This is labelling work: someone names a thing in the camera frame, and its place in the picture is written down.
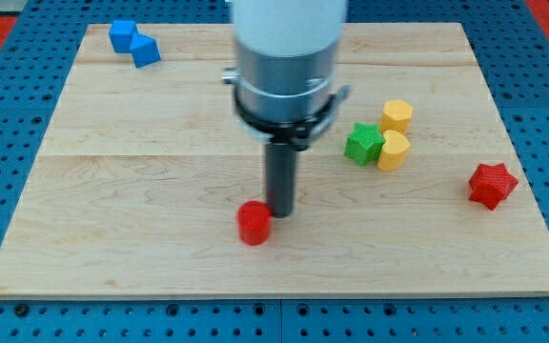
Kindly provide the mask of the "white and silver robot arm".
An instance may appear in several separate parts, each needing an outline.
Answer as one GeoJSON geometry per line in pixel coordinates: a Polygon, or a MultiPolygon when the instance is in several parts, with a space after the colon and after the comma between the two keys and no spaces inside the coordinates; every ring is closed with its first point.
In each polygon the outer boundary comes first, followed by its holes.
{"type": "Polygon", "coordinates": [[[233,0],[234,86],[240,120],[265,143],[306,150],[348,94],[332,91],[346,0],[233,0]]]}

